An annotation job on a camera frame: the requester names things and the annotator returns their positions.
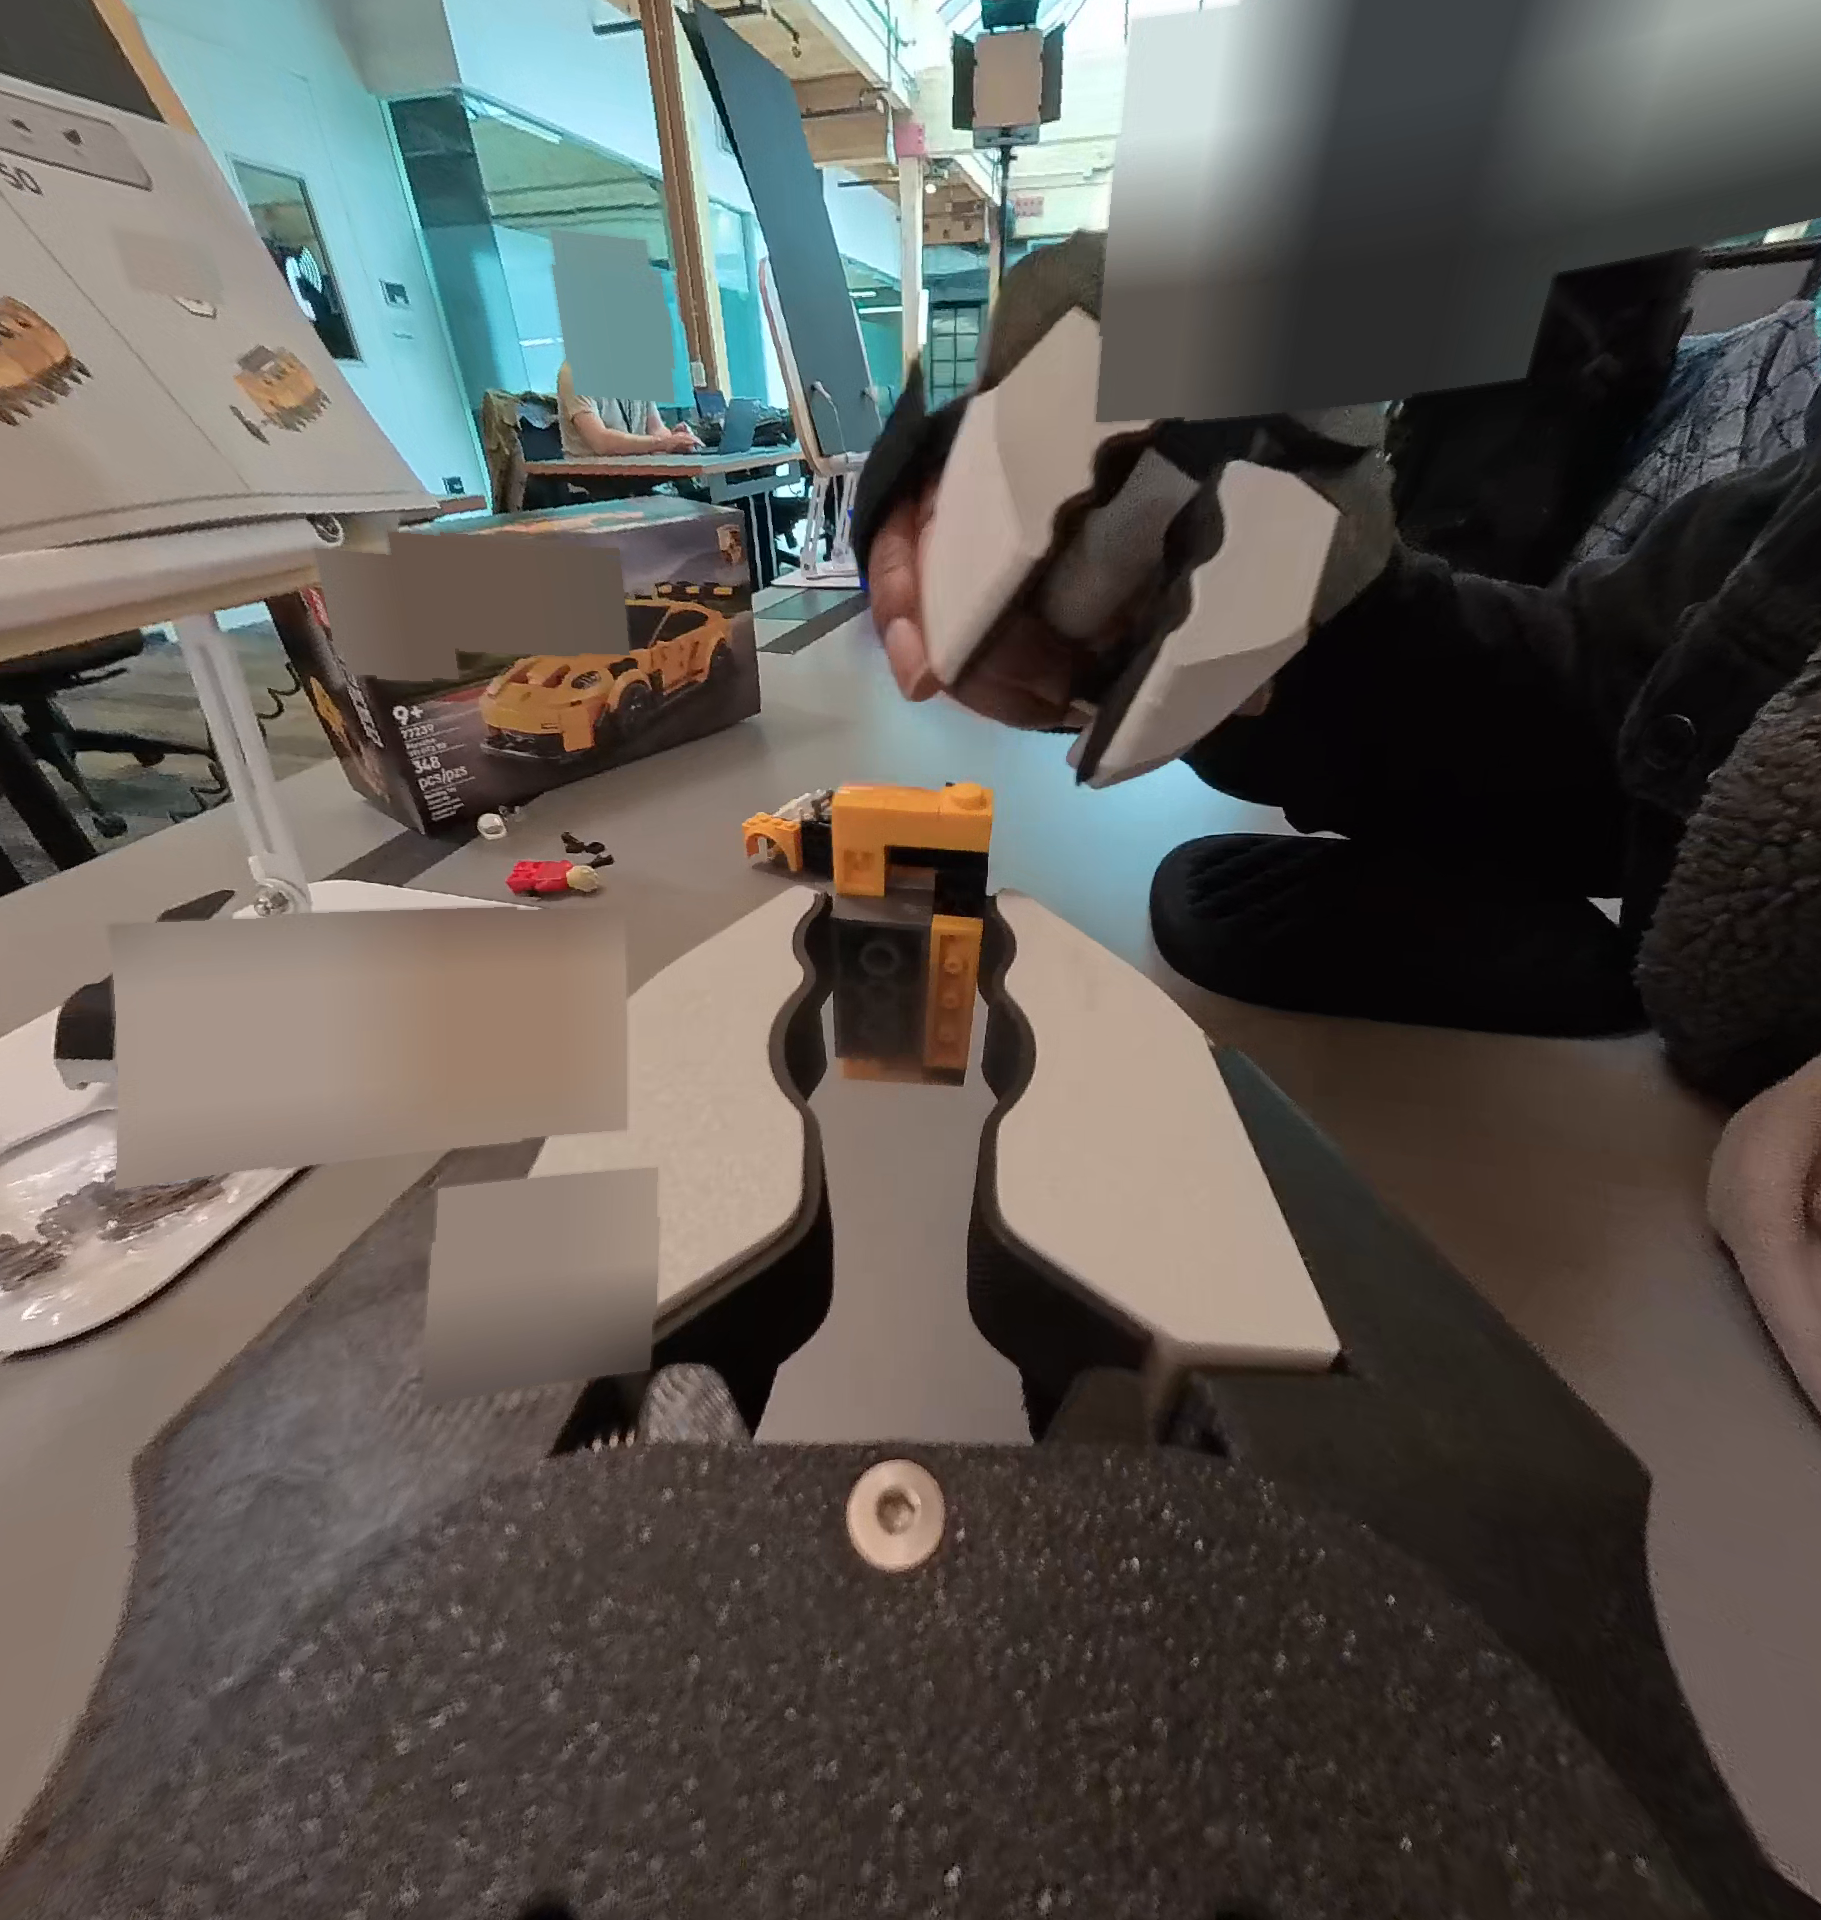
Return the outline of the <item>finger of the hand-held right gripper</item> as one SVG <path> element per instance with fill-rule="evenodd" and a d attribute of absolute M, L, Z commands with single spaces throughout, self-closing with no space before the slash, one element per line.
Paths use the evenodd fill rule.
<path fill-rule="evenodd" d="M 1184 759 L 1307 639 L 1339 510 L 1277 434 L 1233 458 L 1169 521 L 1130 589 L 1070 747 L 1078 785 L 1107 788 Z"/>
<path fill-rule="evenodd" d="M 1046 626 L 1070 643 L 1065 705 L 1088 707 L 1100 684 L 1096 645 L 1074 629 L 1109 627 L 1113 600 L 1098 563 L 1070 552 L 1126 490 L 1153 429 L 1098 419 L 1098 349 L 1093 318 L 1061 318 L 958 423 L 920 547 L 923 647 L 949 694 Z"/>

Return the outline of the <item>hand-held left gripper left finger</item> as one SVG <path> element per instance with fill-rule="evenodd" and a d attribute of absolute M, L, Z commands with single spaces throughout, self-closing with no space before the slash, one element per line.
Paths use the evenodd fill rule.
<path fill-rule="evenodd" d="M 657 1175 L 657 1317 L 669 1334 L 805 1220 L 810 1117 L 782 1053 L 822 897 L 782 887 L 628 1003 L 628 1128 L 544 1139 L 531 1175 Z"/>

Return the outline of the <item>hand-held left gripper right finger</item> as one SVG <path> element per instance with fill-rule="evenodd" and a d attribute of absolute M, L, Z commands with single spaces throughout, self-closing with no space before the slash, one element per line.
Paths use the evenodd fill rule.
<path fill-rule="evenodd" d="M 980 972 L 977 1331 L 1041 1437 L 1091 1374 L 1162 1412 L 1191 1375 L 1323 1377 L 1339 1332 L 1204 1031 L 1039 900 Z"/>

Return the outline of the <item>orange black lego car assembly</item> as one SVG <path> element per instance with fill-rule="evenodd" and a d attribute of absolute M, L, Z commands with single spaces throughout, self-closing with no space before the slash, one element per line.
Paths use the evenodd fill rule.
<path fill-rule="evenodd" d="M 858 1080 L 968 1077 L 994 793 L 846 785 L 831 798 L 833 1053 Z"/>

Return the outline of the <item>person's right forearm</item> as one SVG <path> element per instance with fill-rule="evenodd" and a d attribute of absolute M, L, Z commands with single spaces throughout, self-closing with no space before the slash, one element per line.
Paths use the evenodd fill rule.
<path fill-rule="evenodd" d="M 1303 831 L 1683 823 L 1821 645 L 1821 385 L 1805 443 L 1523 588 L 1398 551 L 1252 715 L 1184 764 Z"/>

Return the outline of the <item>yellow car lego box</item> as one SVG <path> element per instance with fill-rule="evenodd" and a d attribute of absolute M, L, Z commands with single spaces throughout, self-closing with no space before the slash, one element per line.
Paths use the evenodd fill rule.
<path fill-rule="evenodd" d="M 648 492 L 326 551 L 271 627 L 363 801 L 438 836 L 760 711 L 741 512 Z"/>

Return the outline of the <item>lego instruction booklet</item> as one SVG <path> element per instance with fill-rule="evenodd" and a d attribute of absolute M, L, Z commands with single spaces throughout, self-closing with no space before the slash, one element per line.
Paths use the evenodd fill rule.
<path fill-rule="evenodd" d="M 0 554 L 430 503 L 196 135 L 0 74 Z"/>

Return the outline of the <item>person's right hand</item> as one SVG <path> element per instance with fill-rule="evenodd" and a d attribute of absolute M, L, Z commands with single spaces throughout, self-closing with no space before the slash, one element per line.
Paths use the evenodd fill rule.
<path fill-rule="evenodd" d="M 947 618 L 962 607 L 955 554 L 933 531 L 933 495 L 891 506 L 867 548 L 874 633 L 897 690 L 913 702 L 947 698 L 1023 733 L 1080 727 L 1084 702 L 1112 677 L 1109 647 L 1078 639 L 1025 609 L 1004 615 L 965 664 L 945 666 Z"/>

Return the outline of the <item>black and orange car chassis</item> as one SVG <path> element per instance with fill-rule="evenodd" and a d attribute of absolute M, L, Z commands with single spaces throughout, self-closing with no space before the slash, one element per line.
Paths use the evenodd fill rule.
<path fill-rule="evenodd" d="M 751 815 L 741 830 L 748 859 L 790 876 L 831 878 L 833 798 L 833 787 L 820 787 Z"/>

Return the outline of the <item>dark partition panel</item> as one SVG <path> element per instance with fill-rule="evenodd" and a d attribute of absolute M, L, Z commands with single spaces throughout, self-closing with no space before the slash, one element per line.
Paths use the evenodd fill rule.
<path fill-rule="evenodd" d="M 760 294 L 788 414 L 810 473 L 801 577 L 856 588 L 850 519 L 881 430 L 874 378 L 793 84 L 720 13 L 691 4 L 686 35 L 751 193 L 765 239 Z"/>

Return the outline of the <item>wooden office desk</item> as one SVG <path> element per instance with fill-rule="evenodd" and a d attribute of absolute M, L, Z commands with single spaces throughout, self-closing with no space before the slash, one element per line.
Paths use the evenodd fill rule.
<path fill-rule="evenodd" d="M 737 453 L 652 449 L 610 458 L 527 462 L 507 482 L 506 500 L 511 510 L 520 508 L 528 485 L 584 487 L 597 479 L 637 488 L 644 479 L 656 485 L 690 482 L 711 506 L 739 508 L 748 514 L 751 584 L 762 589 L 773 584 L 778 574 L 770 497 L 803 475 L 801 447 L 795 443 L 755 445 Z"/>

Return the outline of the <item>wooden pillar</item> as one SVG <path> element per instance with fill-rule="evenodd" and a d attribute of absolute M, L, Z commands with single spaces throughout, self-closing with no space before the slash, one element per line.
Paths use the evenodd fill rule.
<path fill-rule="evenodd" d="M 657 125 L 663 218 L 691 387 L 731 396 L 725 329 L 703 176 L 703 125 L 695 112 L 697 98 L 691 93 L 690 50 L 674 3 L 636 3 L 633 8 Z"/>

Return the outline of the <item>grey fleece jacket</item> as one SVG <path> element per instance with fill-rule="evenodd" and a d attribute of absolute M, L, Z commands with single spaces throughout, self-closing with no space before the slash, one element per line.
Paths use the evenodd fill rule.
<path fill-rule="evenodd" d="M 1714 772 L 1636 987 L 1671 1072 L 1727 1110 L 1821 1055 L 1821 645 Z"/>

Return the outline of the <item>clear bag of dark pieces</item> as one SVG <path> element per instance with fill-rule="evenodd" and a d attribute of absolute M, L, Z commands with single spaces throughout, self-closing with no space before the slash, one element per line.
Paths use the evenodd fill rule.
<path fill-rule="evenodd" d="M 103 1332 L 149 1304 L 248 1214 L 241 1182 L 94 1179 L 0 1222 L 0 1364 Z"/>

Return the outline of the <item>black white stand clamp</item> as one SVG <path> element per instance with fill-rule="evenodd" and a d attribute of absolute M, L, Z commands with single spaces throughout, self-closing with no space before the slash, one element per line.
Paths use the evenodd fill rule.
<path fill-rule="evenodd" d="M 62 1001 L 50 1058 L 62 1085 L 72 1090 L 115 1086 L 115 987 L 109 974 Z"/>

